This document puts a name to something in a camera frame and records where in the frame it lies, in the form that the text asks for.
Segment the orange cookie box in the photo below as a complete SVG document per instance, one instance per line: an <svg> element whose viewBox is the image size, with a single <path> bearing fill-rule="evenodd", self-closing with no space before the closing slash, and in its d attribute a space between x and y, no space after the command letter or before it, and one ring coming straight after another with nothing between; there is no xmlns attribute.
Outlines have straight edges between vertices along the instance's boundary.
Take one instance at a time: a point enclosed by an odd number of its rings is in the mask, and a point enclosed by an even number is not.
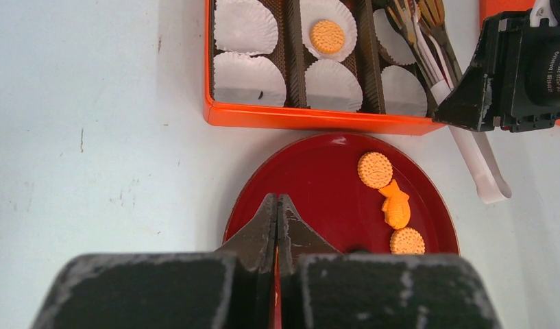
<svg viewBox="0 0 560 329"><path fill-rule="evenodd" d="M342 62L358 80L363 105L357 112L312 109L306 102L305 70L315 61L302 40L300 1L260 1L277 20L278 44L265 57L280 70L286 86L283 107L220 103L213 98L214 57L222 51L214 39L216 1L205 3L204 109L207 123L230 127L282 129L345 129L383 134L423 135L439 129L428 117L389 115L385 112L381 73L385 67L374 29L373 1L341 1L350 10L358 32L353 52ZM427 96L428 111L430 101Z"/></svg>

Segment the orange fish shaped cookie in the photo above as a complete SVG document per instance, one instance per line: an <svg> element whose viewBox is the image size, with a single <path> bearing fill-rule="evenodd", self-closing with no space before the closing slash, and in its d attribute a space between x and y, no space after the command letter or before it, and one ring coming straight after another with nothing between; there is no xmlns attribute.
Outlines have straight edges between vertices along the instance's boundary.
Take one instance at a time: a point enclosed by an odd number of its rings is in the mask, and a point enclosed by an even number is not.
<svg viewBox="0 0 560 329"><path fill-rule="evenodd" d="M405 228L411 218L409 195L403 192L395 179L378 190L385 197L381 210L385 216L385 223L394 230Z"/></svg>

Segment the dark red round plate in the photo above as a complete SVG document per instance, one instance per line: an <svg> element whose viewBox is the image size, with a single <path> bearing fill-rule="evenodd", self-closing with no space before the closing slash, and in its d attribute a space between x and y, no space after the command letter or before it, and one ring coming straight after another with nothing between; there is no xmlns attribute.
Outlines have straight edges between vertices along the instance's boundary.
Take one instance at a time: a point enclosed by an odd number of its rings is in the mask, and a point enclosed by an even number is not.
<svg viewBox="0 0 560 329"><path fill-rule="evenodd" d="M358 176L360 157L384 154L393 179L409 195L409 227L424 238L426 254L459 254L453 222L428 176L406 155L372 137L351 133L320 134L298 141L266 160L248 180L232 209L224 242L256 213L264 197L288 195L301 219L340 254L392 254L393 228L385 223L385 197ZM278 264L278 211L273 265L273 315L267 328L282 327Z"/></svg>

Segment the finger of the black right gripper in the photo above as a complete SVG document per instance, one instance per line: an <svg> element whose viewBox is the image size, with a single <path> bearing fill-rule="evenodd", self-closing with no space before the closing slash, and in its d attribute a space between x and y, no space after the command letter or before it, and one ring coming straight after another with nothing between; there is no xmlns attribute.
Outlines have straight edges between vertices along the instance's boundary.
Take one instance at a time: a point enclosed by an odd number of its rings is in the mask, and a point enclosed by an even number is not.
<svg viewBox="0 0 560 329"><path fill-rule="evenodd" d="M340 254L278 198L283 328L500 328L478 272L455 254Z"/></svg>

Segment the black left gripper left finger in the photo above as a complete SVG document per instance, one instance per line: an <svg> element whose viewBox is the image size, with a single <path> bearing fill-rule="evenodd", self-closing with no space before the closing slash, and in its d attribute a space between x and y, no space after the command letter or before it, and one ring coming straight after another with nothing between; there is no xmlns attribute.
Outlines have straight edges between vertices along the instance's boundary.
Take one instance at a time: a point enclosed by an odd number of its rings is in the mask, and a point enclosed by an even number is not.
<svg viewBox="0 0 560 329"><path fill-rule="evenodd" d="M84 254L60 270L34 328L267 328L278 197L212 252Z"/></svg>

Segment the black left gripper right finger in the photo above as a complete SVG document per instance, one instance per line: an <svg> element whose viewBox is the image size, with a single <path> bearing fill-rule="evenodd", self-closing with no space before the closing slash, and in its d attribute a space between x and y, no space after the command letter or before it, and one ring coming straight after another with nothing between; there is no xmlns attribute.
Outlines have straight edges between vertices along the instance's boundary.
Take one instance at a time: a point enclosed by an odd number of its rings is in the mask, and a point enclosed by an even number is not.
<svg viewBox="0 0 560 329"><path fill-rule="evenodd" d="M468 67L451 93L433 112L433 121L472 132L494 129L495 75L480 67Z"/></svg>

